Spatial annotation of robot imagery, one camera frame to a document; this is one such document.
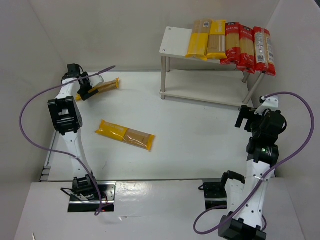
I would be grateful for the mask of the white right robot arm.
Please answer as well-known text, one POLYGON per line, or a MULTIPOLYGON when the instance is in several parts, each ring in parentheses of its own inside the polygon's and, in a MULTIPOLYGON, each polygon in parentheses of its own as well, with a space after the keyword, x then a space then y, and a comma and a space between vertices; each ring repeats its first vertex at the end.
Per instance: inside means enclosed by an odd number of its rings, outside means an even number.
POLYGON ((246 152, 246 175, 233 171, 223 174, 221 184, 227 195, 227 214, 221 220, 218 236, 227 240, 264 240, 263 206, 269 180, 267 171, 277 164, 279 148, 276 141, 287 127, 281 111, 270 107, 262 110, 243 105, 235 126, 252 136, 246 152))

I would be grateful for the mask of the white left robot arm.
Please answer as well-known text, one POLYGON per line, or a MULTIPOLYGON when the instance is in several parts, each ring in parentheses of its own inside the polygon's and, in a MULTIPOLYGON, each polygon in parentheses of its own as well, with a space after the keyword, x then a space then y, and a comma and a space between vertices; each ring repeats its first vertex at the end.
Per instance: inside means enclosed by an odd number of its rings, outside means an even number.
POLYGON ((55 99, 47 102, 51 120, 55 130, 62 136, 67 146, 67 152, 73 167, 72 188, 73 201, 93 201, 98 196, 93 181, 89 175, 93 174, 81 138, 83 119, 76 103, 76 94, 79 90, 77 78, 87 77, 88 74, 76 63, 67 65, 67 73, 62 77, 62 87, 55 99))

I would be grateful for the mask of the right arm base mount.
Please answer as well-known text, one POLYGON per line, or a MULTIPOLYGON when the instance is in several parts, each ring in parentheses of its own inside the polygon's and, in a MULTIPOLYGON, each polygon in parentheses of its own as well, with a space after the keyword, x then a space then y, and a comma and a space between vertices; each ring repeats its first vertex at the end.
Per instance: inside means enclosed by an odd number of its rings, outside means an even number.
POLYGON ((220 178, 204 179, 198 189, 204 194, 206 210, 227 205, 227 193, 220 178))

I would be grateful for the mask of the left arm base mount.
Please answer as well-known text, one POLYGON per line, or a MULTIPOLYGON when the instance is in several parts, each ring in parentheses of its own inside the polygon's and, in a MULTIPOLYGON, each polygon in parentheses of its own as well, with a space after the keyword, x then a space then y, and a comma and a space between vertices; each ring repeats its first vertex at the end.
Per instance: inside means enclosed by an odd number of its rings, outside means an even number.
MULTIPOLYGON (((114 211, 116 185, 115 181, 98 182, 102 200, 101 213, 114 211)), ((100 200, 97 193, 83 195, 70 192, 69 194, 68 213, 95 213, 100 207, 100 200)))

